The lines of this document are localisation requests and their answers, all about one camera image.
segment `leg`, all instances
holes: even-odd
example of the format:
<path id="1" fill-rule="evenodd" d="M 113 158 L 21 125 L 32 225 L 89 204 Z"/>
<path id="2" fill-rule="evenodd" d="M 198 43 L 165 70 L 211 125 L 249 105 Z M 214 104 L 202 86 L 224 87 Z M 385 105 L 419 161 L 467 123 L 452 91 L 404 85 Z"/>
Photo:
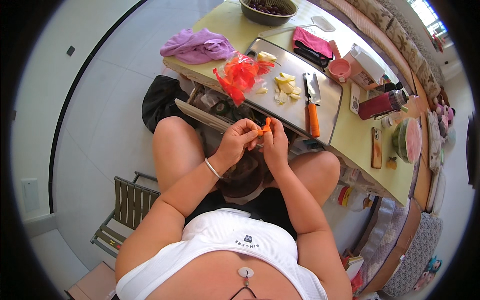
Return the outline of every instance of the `leg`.
<path id="1" fill-rule="evenodd" d="M 311 152 L 297 156 L 290 167 L 320 206 L 330 197 L 340 176 L 340 162 L 331 152 Z M 278 188 L 276 181 L 268 187 Z"/>
<path id="2" fill-rule="evenodd" d="M 195 130 L 182 118 L 168 117 L 155 128 L 153 159 L 158 187 L 165 192 L 201 164 L 205 155 Z"/>

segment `pendant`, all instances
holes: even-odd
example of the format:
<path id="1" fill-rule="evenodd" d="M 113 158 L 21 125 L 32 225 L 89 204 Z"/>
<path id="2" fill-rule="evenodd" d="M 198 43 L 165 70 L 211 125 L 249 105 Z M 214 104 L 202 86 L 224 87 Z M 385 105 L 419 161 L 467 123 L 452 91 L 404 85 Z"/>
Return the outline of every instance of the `pendant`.
<path id="1" fill-rule="evenodd" d="M 253 270 L 247 267 L 243 267 L 239 269 L 239 275 L 243 278 L 250 278 L 253 276 Z"/>

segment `red container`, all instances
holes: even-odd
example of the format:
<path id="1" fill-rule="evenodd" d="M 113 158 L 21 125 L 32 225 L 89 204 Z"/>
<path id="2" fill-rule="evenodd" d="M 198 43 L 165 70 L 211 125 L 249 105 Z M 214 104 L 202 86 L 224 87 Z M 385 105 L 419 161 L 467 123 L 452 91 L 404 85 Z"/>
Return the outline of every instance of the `red container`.
<path id="1" fill-rule="evenodd" d="M 400 111 L 407 104 L 407 95 L 402 90 L 393 90 L 359 105 L 359 116 L 362 120 L 376 118 L 393 111 Z"/>

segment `woman's left hand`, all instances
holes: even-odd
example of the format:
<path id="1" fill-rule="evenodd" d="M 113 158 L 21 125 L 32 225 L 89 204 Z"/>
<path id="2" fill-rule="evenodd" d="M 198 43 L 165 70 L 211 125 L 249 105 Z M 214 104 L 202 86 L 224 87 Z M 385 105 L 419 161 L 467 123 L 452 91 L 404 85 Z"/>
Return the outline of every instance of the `woman's left hand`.
<path id="1" fill-rule="evenodd" d="M 218 161 L 227 169 L 230 168 L 242 158 L 245 148 L 250 151 L 259 143 L 257 139 L 259 129 L 260 126 L 250 119 L 237 121 L 225 131 L 214 156 L 217 156 Z"/>

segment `cut watermelon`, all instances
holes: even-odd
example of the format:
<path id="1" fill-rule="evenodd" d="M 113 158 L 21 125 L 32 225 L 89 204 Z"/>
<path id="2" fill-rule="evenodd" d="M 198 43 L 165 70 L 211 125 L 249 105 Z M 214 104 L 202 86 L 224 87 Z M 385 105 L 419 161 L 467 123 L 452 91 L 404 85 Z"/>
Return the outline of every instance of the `cut watermelon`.
<path id="1" fill-rule="evenodd" d="M 395 128 L 392 135 L 395 152 L 404 162 L 415 163 L 421 152 L 421 129 L 417 120 L 406 118 Z"/>

